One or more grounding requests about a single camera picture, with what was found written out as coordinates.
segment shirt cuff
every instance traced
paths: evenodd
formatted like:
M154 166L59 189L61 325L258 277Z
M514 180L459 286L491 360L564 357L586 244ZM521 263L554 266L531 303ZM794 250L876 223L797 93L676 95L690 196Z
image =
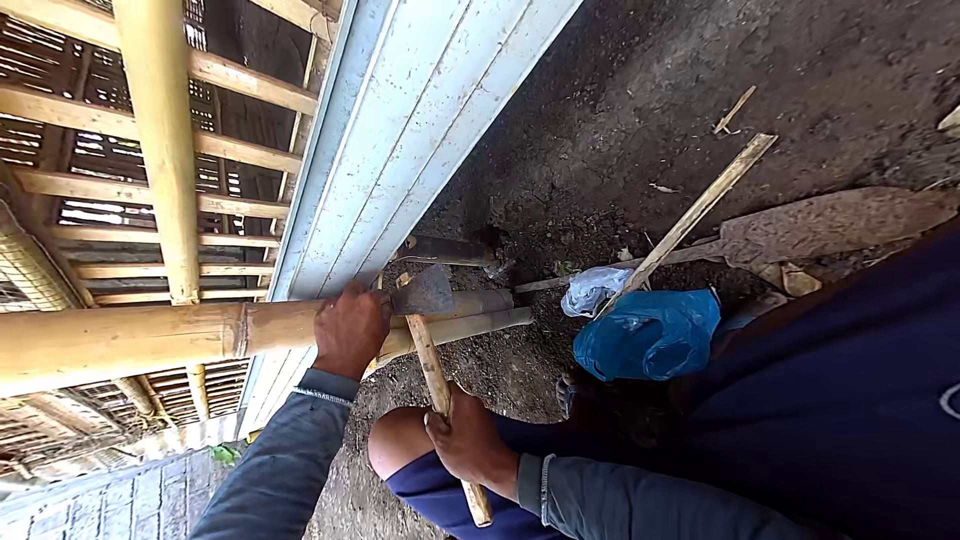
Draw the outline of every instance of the shirt cuff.
M520 455L520 465L516 471L516 500L521 508L541 519L540 475L542 471L542 457Z
M352 402L357 395L357 390L360 389L360 383L353 379L310 368L303 374L303 379L300 379L298 387L316 390Z

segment person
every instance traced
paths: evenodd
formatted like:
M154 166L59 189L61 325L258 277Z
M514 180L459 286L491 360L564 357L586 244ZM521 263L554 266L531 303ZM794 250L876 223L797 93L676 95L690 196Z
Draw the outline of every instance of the person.
M682 442L405 407L373 469L457 538L958 538L960 235L940 234L761 316L686 383ZM358 283L317 314L318 356L210 501L194 540L301 538L389 312ZM460 479L487 487L476 528Z

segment blue plastic bag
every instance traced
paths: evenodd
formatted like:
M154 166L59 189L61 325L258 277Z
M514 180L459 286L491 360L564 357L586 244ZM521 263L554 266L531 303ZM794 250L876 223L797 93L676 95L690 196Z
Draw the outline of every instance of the blue plastic bag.
M631 292L573 340L597 379L667 380L707 367L720 306L707 289Z

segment white metal panel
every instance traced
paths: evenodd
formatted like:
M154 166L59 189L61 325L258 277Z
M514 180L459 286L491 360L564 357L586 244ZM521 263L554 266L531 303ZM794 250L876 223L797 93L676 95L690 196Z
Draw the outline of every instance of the white metal panel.
M356 0L269 299L370 282L581 1ZM266 423L315 354L254 359L242 431Z

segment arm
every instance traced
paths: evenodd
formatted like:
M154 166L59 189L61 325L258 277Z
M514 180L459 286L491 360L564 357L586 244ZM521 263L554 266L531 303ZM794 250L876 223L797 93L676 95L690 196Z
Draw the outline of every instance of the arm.
M363 370L390 331L390 304L351 282L314 320L318 354L207 505L191 540L300 540L340 450Z
M480 400L455 386L449 424L427 413L426 430L451 475L483 484L571 538L816 537L769 508L702 483L581 457L517 454Z

